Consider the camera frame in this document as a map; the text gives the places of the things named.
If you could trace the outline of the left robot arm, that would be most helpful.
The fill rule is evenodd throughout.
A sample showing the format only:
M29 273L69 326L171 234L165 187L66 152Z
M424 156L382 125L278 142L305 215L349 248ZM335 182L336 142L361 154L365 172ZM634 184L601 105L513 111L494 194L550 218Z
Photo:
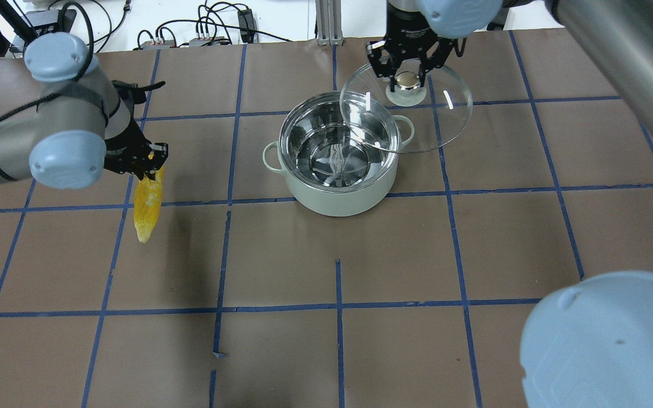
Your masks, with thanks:
M0 184L33 178L55 189L84 189L104 171L154 179L168 158L166 143L143 135L134 108L150 86L110 80L85 42L69 33L34 40L23 59L41 96L0 116Z

